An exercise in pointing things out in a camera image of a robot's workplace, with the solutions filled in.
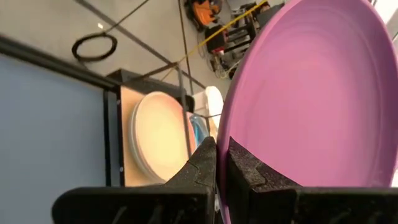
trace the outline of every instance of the concrete floor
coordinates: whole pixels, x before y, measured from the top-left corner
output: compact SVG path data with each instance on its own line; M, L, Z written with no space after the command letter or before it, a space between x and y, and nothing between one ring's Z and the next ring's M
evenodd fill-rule
M0 32L2 35L71 63L77 63L71 53L71 47L77 39L101 31L98 27L99 23L104 29L109 27L108 23L74 0L2 0L1 2ZM86 2L112 20L118 21L142 1L80 0L80 2ZM220 17L223 22L230 20L227 4L224 4ZM184 11L183 23L189 51L198 43L198 35ZM172 62L184 56L178 0L150 0L126 19L121 26ZM102 62L87 64L90 70L101 75L107 75L119 68L146 73L165 65L165 62L143 49L119 30L114 29L111 34L118 39L116 52ZM107 51L109 47L108 40L94 40L82 46L80 52L85 55L98 55ZM225 97L230 80L216 78L206 61L197 53L189 58L189 62L194 78L205 86L217 86ZM185 61L181 63L181 67L186 72L188 71ZM165 73L167 71L156 75L155 78L161 78ZM173 72L164 81L178 84L176 74L177 72ZM184 78L184 87L190 93L187 78ZM193 84L193 91L199 92L201 88Z

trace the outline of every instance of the coiled black cable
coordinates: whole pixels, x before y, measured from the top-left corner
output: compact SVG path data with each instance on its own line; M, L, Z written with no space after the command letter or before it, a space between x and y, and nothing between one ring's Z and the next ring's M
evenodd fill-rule
M103 31L103 32L97 32L94 34L89 34L86 35L78 40L73 44L72 46L72 54L75 59L77 59L80 63L83 62L99 62L101 60L106 59L107 57L111 56L115 51L116 47L118 46L118 40L114 36L108 34L111 30L113 30L115 27L120 25L124 20L126 20L129 16L131 16L133 13L135 13L139 8L141 8L144 4L146 4L149 0L145 0L142 2L139 6L137 6L135 9L133 9L131 12L129 12L127 15L125 15L119 22L117 22L115 25L111 26L109 29ZM107 51L105 54L99 55L99 56L93 56L93 57L86 57L86 56L81 56L78 54L78 49L81 44L83 44L85 41L96 39L96 38L107 38L110 39L112 42L112 46L109 51Z

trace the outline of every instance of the gray wall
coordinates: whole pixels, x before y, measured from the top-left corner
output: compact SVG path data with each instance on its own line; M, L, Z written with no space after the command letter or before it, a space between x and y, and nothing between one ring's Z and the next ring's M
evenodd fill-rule
M51 223L54 200L104 186L104 169L102 90L0 55L0 223Z

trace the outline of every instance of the yellow cable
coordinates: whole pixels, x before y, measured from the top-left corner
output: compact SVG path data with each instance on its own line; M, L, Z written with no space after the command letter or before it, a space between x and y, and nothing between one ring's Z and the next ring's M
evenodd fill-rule
M223 32L225 29L227 29L228 27L232 26L235 22L237 22L238 20L242 19L243 17L249 15L250 13L252 13L252 11L256 10L257 8L259 8L260 6L262 6L264 3L266 3L267 0L263 0L262 2L260 2L258 5L255 5L253 8L249 9L247 12L245 12L244 14L241 14L240 16L238 16L237 18L233 19L231 22L227 23L225 26L223 26L221 29L219 29L218 31L216 31L214 34L211 34L209 37L207 37L204 41L202 41L200 44L196 45L191 51L189 51L184 57L182 57L177 63L181 63L183 60L185 60L187 57L191 56L191 54L193 54L195 51L197 51L200 47L204 46L209 40L211 40L213 37L215 37L216 35L218 35L220 32ZM174 68L171 68L169 70L169 72L167 72L167 74L161 79L165 79L168 75L170 75L170 73L173 71Z

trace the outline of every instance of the blue object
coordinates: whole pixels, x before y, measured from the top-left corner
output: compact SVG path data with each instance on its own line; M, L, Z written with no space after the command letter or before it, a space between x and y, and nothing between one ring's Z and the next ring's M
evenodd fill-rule
M195 142L197 147L201 144L201 142L209 136L206 125L204 124L202 118L197 115L192 115L189 120L193 126L193 132L195 133Z

